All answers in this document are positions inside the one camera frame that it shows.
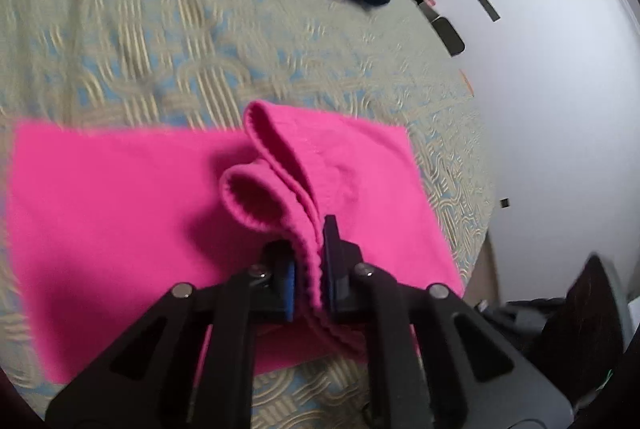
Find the bed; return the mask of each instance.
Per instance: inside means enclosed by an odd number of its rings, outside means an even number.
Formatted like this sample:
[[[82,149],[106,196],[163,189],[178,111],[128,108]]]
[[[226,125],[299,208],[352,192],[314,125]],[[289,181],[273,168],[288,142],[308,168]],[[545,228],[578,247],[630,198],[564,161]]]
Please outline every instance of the bed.
[[[241,125],[256,98],[405,126],[424,191],[468,280],[494,206],[465,78],[412,0],[0,0],[2,169],[11,125]],[[6,172],[2,171],[2,183]],[[38,367],[0,252],[0,365],[40,415],[61,384]],[[328,357],[255,378],[254,429],[358,427],[366,371]]]

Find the mattress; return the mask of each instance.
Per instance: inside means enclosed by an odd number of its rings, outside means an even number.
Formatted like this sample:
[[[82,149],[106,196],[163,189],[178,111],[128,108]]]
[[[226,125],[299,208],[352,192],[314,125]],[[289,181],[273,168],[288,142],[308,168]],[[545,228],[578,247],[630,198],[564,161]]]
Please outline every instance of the mattress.
[[[0,184],[20,117],[74,127],[241,125],[248,102],[402,125],[468,279],[494,206],[473,95],[412,0],[0,0]],[[40,415],[44,377],[0,239],[0,365]],[[366,370],[328,357],[255,377],[252,427],[362,423]]]

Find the wall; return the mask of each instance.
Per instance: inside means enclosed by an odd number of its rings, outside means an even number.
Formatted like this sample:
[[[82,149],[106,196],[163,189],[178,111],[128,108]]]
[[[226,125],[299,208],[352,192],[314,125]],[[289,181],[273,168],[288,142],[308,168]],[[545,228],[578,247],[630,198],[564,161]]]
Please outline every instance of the wall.
[[[495,159],[503,300],[564,295],[592,250],[640,255],[640,40],[626,0],[436,0],[466,43]]]

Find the pink cloth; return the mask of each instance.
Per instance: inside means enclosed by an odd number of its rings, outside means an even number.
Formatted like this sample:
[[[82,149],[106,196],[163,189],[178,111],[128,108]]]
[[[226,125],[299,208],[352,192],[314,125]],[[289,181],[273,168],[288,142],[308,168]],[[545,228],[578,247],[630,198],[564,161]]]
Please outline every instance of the pink cloth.
[[[325,215],[405,284],[463,287],[404,129],[254,102],[246,132],[64,130],[22,122],[8,188],[11,263],[47,378],[68,382],[175,282],[206,287],[289,239],[304,320],[258,338],[258,373],[362,336],[321,309]]]

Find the floor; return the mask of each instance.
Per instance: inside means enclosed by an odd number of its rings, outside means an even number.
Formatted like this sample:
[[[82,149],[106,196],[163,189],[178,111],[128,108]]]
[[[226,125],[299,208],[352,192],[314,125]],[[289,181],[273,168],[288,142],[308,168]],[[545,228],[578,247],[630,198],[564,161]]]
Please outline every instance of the floor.
[[[476,267],[466,287],[464,296],[465,302],[471,306],[475,306],[482,299],[486,299],[490,304],[500,303],[494,252],[491,248],[491,240],[488,234],[480,249]]]

